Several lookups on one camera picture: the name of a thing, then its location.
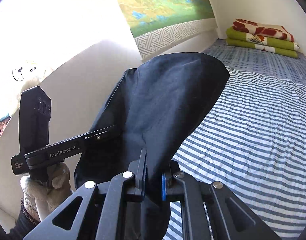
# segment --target hand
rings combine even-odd
[[[70,171],[65,163],[58,163],[47,168],[51,188],[47,188],[30,176],[23,176],[20,186],[24,192],[24,207],[37,221],[55,210],[71,194]]]

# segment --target bed sheet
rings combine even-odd
[[[230,79],[174,159],[200,181],[224,182],[282,239],[297,239],[306,226],[306,57],[221,40],[205,53]],[[171,203],[169,239],[182,239],[179,203]]]

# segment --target silver screw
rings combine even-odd
[[[95,185],[96,185],[95,182],[93,182],[91,180],[86,181],[85,184],[84,184],[85,188],[93,188],[93,187],[95,187]]]
[[[177,178],[184,178],[184,172],[182,172],[182,171],[177,171],[177,172],[175,172],[174,173],[174,175],[175,175],[175,177],[177,177]]]
[[[133,173],[131,171],[123,172],[123,177],[126,179],[131,178],[132,176],[133,176]]]
[[[213,182],[213,187],[215,187],[217,189],[223,188],[223,183],[220,182],[220,181],[215,181],[215,182]]]

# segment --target folded blanket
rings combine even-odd
[[[268,25],[235,19],[233,22],[233,29],[244,33],[251,33],[256,35],[260,34],[266,37],[294,42],[293,35],[288,33],[288,31],[280,25]]]
[[[273,53],[280,54],[280,55],[287,56],[287,57],[294,57],[294,58],[298,57],[298,54],[294,50],[289,50],[289,49],[274,48],[270,46],[250,43],[247,41],[232,40],[230,38],[226,39],[226,43],[228,44],[228,46],[239,46],[239,47],[245,47],[245,48],[251,48],[251,49],[259,49],[259,50],[273,52]]]
[[[226,35],[230,39],[248,41],[256,44],[267,45],[270,47],[280,49],[298,50],[300,46],[296,42],[279,40],[271,37],[264,37],[261,35],[255,35],[251,33],[239,32],[230,27],[226,30]]]

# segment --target black sleeve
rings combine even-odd
[[[39,222],[28,214],[21,201],[20,213],[14,228],[6,234],[0,225],[0,240],[22,240]]]

